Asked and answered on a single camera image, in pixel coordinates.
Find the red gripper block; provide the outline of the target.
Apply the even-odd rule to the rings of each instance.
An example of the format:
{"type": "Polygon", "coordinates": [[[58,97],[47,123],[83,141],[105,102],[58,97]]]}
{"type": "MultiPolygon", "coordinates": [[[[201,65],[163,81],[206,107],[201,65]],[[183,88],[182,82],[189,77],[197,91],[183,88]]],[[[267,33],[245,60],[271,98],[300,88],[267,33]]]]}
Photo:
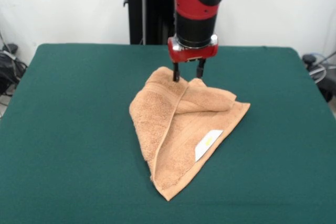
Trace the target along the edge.
{"type": "Polygon", "coordinates": [[[211,36],[210,43],[205,47],[189,48],[180,44],[177,37],[173,36],[168,38],[167,46],[170,58],[173,62],[174,82],[179,82],[180,79],[179,63],[196,59],[200,59],[196,69],[196,77],[202,78],[206,59],[214,57],[218,52],[218,37],[216,34],[213,34],[211,36]]]}

